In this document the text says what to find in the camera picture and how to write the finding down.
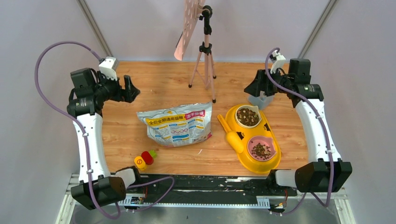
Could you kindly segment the pet food bag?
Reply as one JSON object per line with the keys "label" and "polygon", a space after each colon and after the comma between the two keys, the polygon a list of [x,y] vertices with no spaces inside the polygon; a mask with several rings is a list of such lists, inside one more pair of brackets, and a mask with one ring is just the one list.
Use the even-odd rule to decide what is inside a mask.
{"label": "pet food bag", "polygon": [[196,144],[212,137],[212,102],[137,112],[147,136],[164,147]]}

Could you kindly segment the yellow plastic scoop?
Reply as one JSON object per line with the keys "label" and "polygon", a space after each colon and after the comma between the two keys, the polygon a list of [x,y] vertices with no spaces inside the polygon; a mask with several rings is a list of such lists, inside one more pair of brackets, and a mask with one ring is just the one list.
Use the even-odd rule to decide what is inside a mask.
{"label": "yellow plastic scoop", "polygon": [[237,132],[230,128],[225,118],[221,114],[217,115],[217,119],[219,120],[220,124],[226,132],[226,140],[229,145],[234,149],[237,154],[241,154],[244,150],[244,144],[239,138]]}

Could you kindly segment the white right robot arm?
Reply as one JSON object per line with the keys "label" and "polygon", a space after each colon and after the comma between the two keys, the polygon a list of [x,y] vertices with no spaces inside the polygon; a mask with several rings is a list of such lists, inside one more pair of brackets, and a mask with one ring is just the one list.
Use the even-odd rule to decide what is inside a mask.
{"label": "white right robot arm", "polygon": [[280,194],[285,187],[302,193],[338,192],[353,171],[351,163],[342,160],[332,140],[325,117],[324,95],[318,84],[311,83],[310,71],[310,60],[291,59],[287,74],[274,69],[267,75],[265,69],[259,69],[244,89],[252,97],[286,94],[303,126],[309,162],[296,170],[271,170],[267,190],[273,195]]}

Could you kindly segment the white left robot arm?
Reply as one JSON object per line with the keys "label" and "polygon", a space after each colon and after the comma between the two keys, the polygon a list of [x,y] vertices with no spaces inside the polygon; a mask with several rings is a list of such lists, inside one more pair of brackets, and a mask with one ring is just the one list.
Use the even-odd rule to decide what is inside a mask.
{"label": "white left robot arm", "polygon": [[143,187],[136,166],[112,174],[107,166],[102,139],[104,103],[108,100],[131,103],[140,94],[131,77],[111,80],[102,72],[83,68],[71,72],[73,89],[67,113],[72,117],[78,137],[80,172],[78,185],[71,188],[73,199],[88,210],[123,201],[127,189],[132,193]]}

